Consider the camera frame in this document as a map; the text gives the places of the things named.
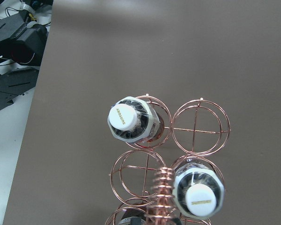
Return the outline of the black equipment on side table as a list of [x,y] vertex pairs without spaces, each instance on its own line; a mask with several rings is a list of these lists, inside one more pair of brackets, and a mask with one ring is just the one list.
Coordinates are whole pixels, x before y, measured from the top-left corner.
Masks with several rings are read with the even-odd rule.
[[0,62],[12,60],[22,66],[0,74],[0,110],[35,87],[47,38],[44,25],[28,27],[20,13],[0,20]]

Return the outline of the copper wire bottle basket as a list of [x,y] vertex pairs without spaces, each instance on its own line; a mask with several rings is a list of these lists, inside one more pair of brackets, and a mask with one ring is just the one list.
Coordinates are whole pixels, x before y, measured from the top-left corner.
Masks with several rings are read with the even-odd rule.
[[130,150],[118,157],[109,174],[120,205],[106,220],[117,225],[128,208],[145,208],[147,225],[208,225],[183,216],[174,202],[172,164],[181,156],[208,157],[221,150],[230,135],[230,121],[216,103],[191,100],[171,114],[160,99],[138,96],[150,103],[164,121],[164,132],[152,142],[126,143]]

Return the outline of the tea bottle white cap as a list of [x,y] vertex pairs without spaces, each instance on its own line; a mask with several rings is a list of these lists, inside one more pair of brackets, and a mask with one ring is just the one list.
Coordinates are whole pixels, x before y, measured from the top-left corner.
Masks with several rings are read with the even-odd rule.
[[111,107],[107,123],[112,135],[126,143],[152,142],[164,132],[164,121],[153,106],[131,96]]
[[145,208],[128,208],[118,225],[146,225]]
[[185,155],[171,166],[176,208],[188,218],[205,220],[221,210],[225,195],[222,172],[210,160]]

